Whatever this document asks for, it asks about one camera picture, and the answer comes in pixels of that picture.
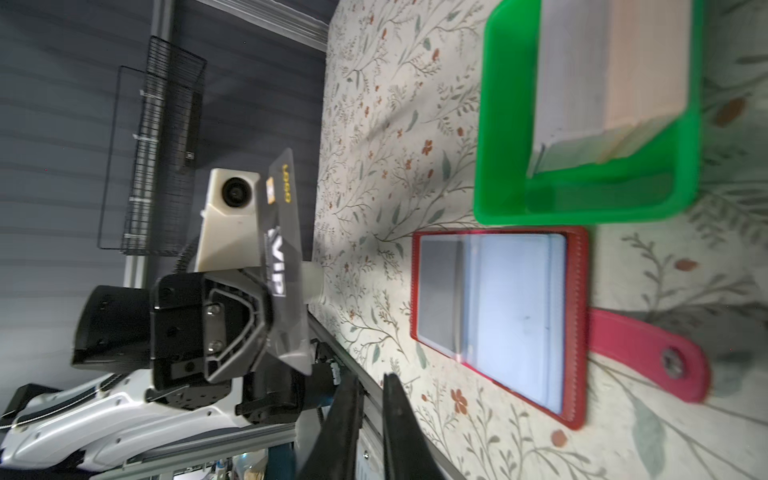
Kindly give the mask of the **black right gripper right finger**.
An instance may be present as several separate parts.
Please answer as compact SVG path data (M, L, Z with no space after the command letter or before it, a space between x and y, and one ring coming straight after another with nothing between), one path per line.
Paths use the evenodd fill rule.
M443 480L437 462L411 408L399 377L386 374L383 381L383 442L385 478Z

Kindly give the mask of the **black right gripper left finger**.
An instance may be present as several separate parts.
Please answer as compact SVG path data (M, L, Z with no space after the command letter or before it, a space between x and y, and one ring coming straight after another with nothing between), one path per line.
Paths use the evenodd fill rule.
M364 396L357 376L350 374L341 381L299 479L355 478Z

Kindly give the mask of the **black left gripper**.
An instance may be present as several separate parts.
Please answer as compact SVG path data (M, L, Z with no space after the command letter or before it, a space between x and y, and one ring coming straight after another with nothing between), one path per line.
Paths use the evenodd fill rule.
M150 289L100 285L80 315L71 365L148 369L157 391L222 383L255 369L272 323L268 287L252 268L171 274Z

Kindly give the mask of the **red card holder wallet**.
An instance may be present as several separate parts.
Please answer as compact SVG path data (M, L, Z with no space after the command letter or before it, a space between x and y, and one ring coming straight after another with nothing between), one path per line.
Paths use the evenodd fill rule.
M419 231L411 336L572 430L586 419L590 353L684 402L702 402L711 383L703 350L591 308L589 270L582 227Z

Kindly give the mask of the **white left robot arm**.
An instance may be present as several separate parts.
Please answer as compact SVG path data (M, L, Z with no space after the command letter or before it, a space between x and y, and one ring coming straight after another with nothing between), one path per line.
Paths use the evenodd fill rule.
M19 388L1 420L2 466L102 472L178 441L293 422L311 370L307 300L298 281L257 268L96 288L72 362L101 377Z

